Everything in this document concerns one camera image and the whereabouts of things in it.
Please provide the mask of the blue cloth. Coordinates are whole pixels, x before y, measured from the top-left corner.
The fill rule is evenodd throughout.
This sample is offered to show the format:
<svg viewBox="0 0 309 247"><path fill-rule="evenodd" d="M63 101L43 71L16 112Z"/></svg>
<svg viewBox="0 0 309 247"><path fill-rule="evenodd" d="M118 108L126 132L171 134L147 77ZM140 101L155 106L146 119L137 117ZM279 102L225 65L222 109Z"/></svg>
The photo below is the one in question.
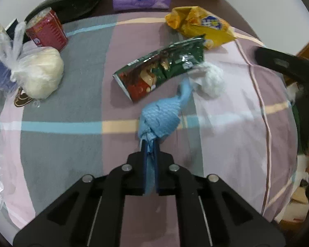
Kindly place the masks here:
<svg viewBox="0 0 309 247"><path fill-rule="evenodd" d="M192 94L188 78L180 82L174 97L163 98L146 105L140 114L138 138L147 142L145 150L144 194L148 195L155 187L154 146L156 139L164 140L179 126L179 115Z"/></svg>

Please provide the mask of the yellow chip bag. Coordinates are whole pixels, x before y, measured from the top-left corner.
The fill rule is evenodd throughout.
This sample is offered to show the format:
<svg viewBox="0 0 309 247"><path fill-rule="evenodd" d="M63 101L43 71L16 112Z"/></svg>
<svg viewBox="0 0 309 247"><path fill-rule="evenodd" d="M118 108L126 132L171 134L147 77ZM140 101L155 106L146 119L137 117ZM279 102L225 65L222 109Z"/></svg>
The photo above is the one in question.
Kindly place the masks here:
<svg viewBox="0 0 309 247"><path fill-rule="evenodd" d="M186 38L204 36L207 49L235 40L233 28L227 21L199 6L175 7L165 20Z"/></svg>

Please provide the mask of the green snack wrapper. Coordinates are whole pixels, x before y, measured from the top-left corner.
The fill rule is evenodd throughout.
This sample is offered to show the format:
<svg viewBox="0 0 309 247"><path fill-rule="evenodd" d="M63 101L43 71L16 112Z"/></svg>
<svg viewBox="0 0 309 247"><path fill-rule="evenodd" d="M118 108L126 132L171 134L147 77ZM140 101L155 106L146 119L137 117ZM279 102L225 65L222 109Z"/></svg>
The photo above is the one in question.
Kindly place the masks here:
<svg viewBox="0 0 309 247"><path fill-rule="evenodd" d="M202 63L204 42L203 35L175 42L132 61L113 78L132 102L138 102L167 80Z"/></svg>

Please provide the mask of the black lined trash bin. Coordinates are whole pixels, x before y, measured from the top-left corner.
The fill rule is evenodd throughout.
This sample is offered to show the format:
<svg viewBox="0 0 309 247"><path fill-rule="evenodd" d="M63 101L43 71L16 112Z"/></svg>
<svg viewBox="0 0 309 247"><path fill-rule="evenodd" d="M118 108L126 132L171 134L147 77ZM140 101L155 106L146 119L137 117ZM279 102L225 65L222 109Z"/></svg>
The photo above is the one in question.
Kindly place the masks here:
<svg viewBox="0 0 309 247"><path fill-rule="evenodd" d="M309 91L302 85L291 86L292 110L297 126L298 153L307 154L309 150Z"/></svg>

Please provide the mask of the white crumpled tissue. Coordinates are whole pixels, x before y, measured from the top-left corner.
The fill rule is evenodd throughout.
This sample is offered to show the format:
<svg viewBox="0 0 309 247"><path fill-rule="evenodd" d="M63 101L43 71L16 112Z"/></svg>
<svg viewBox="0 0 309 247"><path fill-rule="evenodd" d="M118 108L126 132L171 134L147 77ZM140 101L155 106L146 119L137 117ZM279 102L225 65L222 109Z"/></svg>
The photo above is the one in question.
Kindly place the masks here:
<svg viewBox="0 0 309 247"><path fill-rule="evenodd" d="M188 72L194 91L205 98L215 99L225 90L224 71L210 62L202 62Z"/></svg>

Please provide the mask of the dark wooden table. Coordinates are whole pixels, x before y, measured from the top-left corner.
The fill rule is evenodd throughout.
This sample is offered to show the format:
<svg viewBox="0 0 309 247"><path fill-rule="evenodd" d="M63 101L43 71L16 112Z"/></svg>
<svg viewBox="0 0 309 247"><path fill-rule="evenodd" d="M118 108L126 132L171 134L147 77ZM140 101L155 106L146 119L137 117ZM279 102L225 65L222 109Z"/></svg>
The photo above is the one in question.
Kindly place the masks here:
<svg viewBox="0 0 309 247"><path fill-rule="evenodd" d="M231 26L246 32L247 34L258 38L252 27L242 17L242 15L226 0L171 0L170 7L168 9L141 9L141 12L164 12L169 13L171 9L182 6L199 6L207 11L219 16L226 20ZM102 16L112 15L113 0L100 0L99 4L94 7L89 16Z"/></svg>

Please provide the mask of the white dough in bag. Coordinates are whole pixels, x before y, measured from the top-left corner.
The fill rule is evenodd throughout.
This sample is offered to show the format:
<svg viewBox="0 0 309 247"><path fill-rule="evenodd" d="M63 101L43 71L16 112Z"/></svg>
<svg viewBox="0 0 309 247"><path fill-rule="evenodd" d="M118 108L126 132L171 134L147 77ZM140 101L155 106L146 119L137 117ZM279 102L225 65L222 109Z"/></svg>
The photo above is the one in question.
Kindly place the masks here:
<svg viewBox="0 0 309 247"><path fill-rule="evenodd" d="M53 47L23 50L26 23L15 28L14 38L0 33L0 61L10 70L10 80L22 87L33 99L46 99L57 88L63 77L64 63Z"/></svg>

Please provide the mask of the red soda can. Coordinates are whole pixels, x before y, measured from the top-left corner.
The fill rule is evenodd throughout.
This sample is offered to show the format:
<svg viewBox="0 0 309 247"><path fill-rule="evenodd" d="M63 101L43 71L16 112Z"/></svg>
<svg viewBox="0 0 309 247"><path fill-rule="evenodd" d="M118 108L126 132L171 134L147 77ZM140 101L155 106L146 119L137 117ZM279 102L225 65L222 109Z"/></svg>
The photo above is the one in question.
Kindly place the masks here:
<svg viewBox="0 0 309 247"><path fill-rule="evenodd" d="M28 21L26 34L38 47L53 47L62 51L68 43L63 26L51 7L40 11Z"/></svg>

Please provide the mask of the black bag on table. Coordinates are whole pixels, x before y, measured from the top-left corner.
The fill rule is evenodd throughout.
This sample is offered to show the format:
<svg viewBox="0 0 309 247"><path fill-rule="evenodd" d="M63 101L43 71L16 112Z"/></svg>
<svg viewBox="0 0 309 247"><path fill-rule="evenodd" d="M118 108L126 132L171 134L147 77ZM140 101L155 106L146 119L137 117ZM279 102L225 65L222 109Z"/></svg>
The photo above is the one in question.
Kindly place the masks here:
<svg viewBox="0 0 309 247"><path fill-rule="evenodd" d="M79 19L91 12L100 0L45 0L27 16L25 21L30 21L40 11L51 7L62 24Z"/></svg>

